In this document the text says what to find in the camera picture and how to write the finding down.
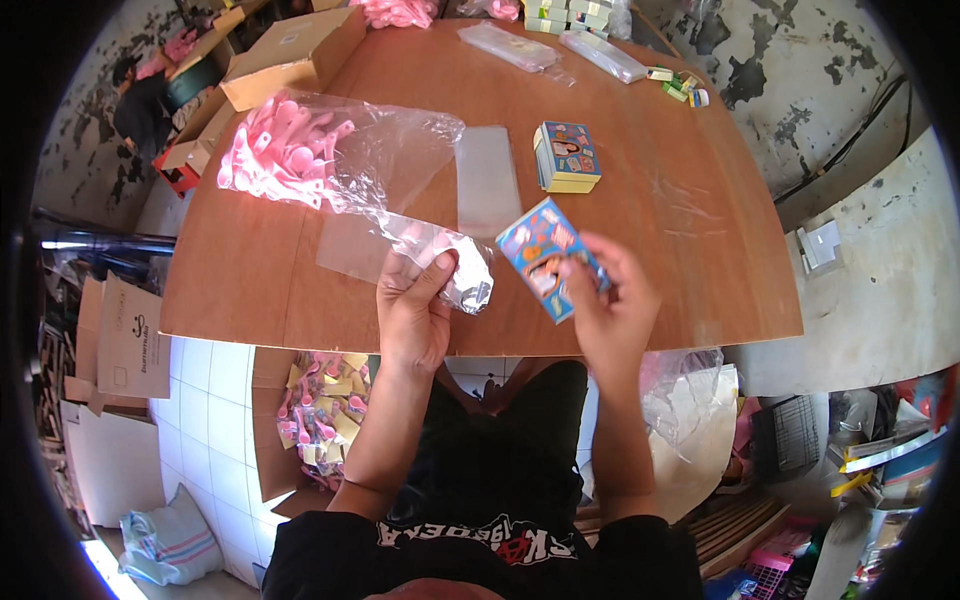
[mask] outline right hand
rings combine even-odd
[[[632,252],[595,233],[582,231],[580,239],[612,283],[606,296],[598,296],[587,267],[571,259],[561,264],[580,350],[604,396],[637,398],[640,362],[660,311],[660,294]]]

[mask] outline person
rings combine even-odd
[[[376,289],[381,363],[344,481],[325,511],[277,527],[263,598],[702,597],[692,539],[657,516],[639,403],[660,297],[629,251],[581,238],[612,282],[598,296],[580,261],[561,265],[599,389],[595,546],[573,525],[587,367],[525,359],[494,406],[469,410],[438,372],[450,309],[437,293],[456,256],[413,280],[391,255]]]
[[[113,111],[113,128],[144,160],[153,160],[163,152],[173,129],[160,99],[177,65],[162,48],[157,48],[154,56],[163,62],[163,70],[141,80],[136,78],[136,57],[120,59],[113,68],[113,84],[120,93]]]

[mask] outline wooden table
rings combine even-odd
[[[462,42],[474,20],[371,31],[326,93],[504,125],[524,210],[543,199],[531,149],[543,120],[586,123],[603,178],[588,195],[556,194],[576,228],[634,249],[663,294],[649,349],[699,348],[803,334],[780,222],[747,145],[719,96],[691,108],[652,81],[624,85],[561,48],[566,88]],[[559,47],[556,36],[497,26]],[[689,69],[631,44],[645,64]],[[234,120],[232,127],[239,122]],[[211,160],[219,164],[232,135]],[[286,348],[377,350],[373,286],[316,265],[324,215],[221,190],[207,169],[170,267],[160,330]],[[451,160],[406,213],[457,224]],[[455,311],[450,354],[577,354],[573,323],[553,325],[504,258],[490,305]]]

